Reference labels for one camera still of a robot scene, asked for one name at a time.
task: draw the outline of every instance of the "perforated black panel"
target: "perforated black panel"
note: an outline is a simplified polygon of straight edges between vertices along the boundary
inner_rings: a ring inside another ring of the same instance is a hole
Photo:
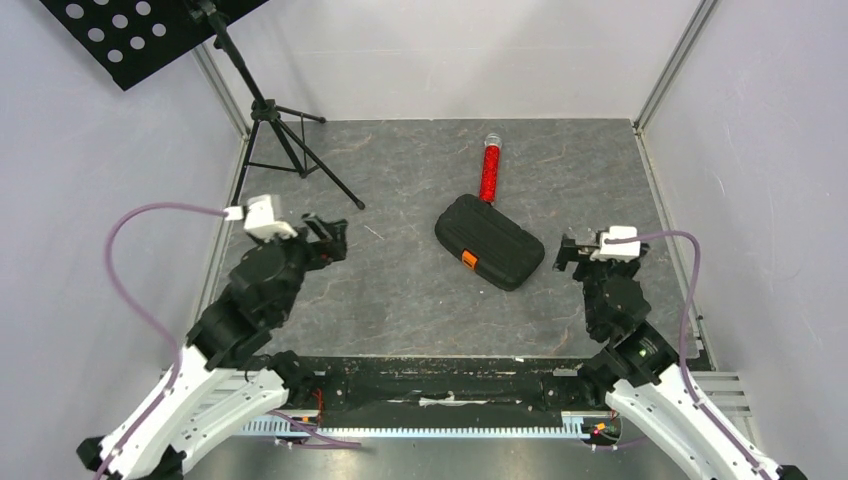
[[[214,35],[190,0],[40,0],[122,89]],[[268,0],[219,0],[230,23]]]

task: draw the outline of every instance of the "red cylindrical object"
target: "red cylindrical object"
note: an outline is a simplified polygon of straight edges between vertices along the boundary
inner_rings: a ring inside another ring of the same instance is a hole
[[[486,203],[495,201],[495,190],[498,187],[498,161],[501,157],[501,137],[490,133],[484,142],[486,150],[483,153],[483,176],[480,180],[480,200]]]

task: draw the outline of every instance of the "white panel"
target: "white panel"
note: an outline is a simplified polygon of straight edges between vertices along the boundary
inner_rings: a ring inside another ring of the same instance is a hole
[[[230,31],[266,96],[330,119],[631,118],[696,5],[271,1]]]
[[[721,2],[647,130],[697,300],[764,450],[838,477],[848,438],[848,4]]]
[[[108,285],[104,237],[144,203],[223,207],[239,139],[190,56],[121,92],[39,2],[3,2],[0,58],[0,471],[91,478],[77,444],[118,426],[170,363]],[[149,213],[118,239],[128,289],[176,334],[217,227]]]

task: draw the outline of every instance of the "plastic case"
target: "plastic case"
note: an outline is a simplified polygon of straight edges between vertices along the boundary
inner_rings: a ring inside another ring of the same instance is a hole
[[[436,238],[466,267],[507,291],[520,287],[545,258],[542,242],[471,194],[439,216]]]

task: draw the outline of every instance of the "gray marble floor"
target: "gray marble floor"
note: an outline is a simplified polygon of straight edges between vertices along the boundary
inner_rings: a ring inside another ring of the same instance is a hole
[[[496,206],[546,248],[542,266],[514,292],[463,267],[433,233],[457,196],[477,192],[489,132],[504,139]],[[315,212],[350,222],[348,259],[307,276],[268,351],[589,357],[600,347],[585,332],[580,286],[570,272],[551,270],[561,234],[586,241],[590,230],[613,224],[660,229],[626,120],[330,122],[307,124],[306,137],[368,208],[357,210],[321,172],[305,180],[249,172],[243,199],[278,193],[292,221]],[[288,162],[267,127],[253,158]],[[234,232],[222,273],[251,246]],[[664,242],[653,245],[637,278],[651,321],[676,345],[682,298]]]

